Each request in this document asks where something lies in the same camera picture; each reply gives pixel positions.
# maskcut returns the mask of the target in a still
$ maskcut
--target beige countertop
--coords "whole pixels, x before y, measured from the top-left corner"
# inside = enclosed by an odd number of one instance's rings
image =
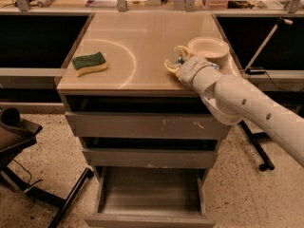
[[[77,77],[70,62],[57,89],[97,91],[188,91],[164,66],[174,62],[174,47],[198,36],[221,38],[207,11],[96,12],[73,57],[100,51],[108,68]],[[231,56],[222,73],[238,74]]]

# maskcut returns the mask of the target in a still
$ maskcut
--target floor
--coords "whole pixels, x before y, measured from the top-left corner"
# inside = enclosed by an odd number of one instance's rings
[[[31,182],[66,198],[87,167],[81,145],[62,114],[24,114],[41,124],[38,143],[17,158],[31,173]],[[304,224],[304,171],[273,142],[264,149],[275,164],[274,171],[258,170],[260,157],[242,129],[235,126],[221,144],[218,159],[203,186],[206,214],[218,228],[302,228]],[[9,165],[25,181],[26,173],[15,162]],[[94,177],[72,203],[59,227],[85,228],[85,216],[95,205],[98,182]],[[0,185],[0,227],[48,227],[56,209],[33,201],[20,191]]]

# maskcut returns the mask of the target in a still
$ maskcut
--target chair leg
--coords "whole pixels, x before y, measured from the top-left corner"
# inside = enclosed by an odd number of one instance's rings
[[[76,195],[82,188],[85,180],[87,178],[92,178],[94,176],[94,172],[89,168],[86,168],[82,176],[78,179],[78,181],[70,191],[67,198],[62,199],[58,196],[50,194],[49,192],[46,192],[42,189],[39,189],[35,186],[31,186],[30,184],[24,182],[6,166],[2,167],[2,170],[22,191],[24,191],[27,194],[27,196],[46,202],[59,209],[59,211],[57,212],[56,216],[54,217],[53,221],[51,222],[48,228],[57,227],[62,217],[66,213],[68,207],[74,201]]]
[[[5,178],[3,174],[5,174],[5,173],[2,173],[2,170],[0,169],[0,184],[4,185],[11,192],[18,191],[19,187],[15,183],[13,183],[12,181],[9,181],[7,178]]]
[[[259,156],[264,161],[264,163],[262,163],[259,166],[259,169],[261,171],[266,171],[268,169],[269,170],[275,170],[274,164],[269,159],[268,155],[263,150],[262,146],[259,144],[258,140],[255,138],[254,134],[251,132],[251,130],[249,129],[249,127],[247,126],[247,124],[244,121],[241,121],[239,124],[243,128],[243,130],[245,131],[246,135],[248,136],[248,138],[251,141],[251,143],[253,144],[253,146],[255,147],[257,153],[259,154]]]

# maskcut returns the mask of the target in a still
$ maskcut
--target green sponge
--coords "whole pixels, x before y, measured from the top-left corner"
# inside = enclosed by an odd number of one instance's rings
[[[75,57],[72,59],[72,63],[77,76],[107,68],[105,57],[100,51],[91,55]]]

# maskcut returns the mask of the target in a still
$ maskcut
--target empty drawer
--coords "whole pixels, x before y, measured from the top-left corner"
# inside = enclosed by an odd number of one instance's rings
[[[213,227],[203,211],[199,170],[103,168],[91,227]]]

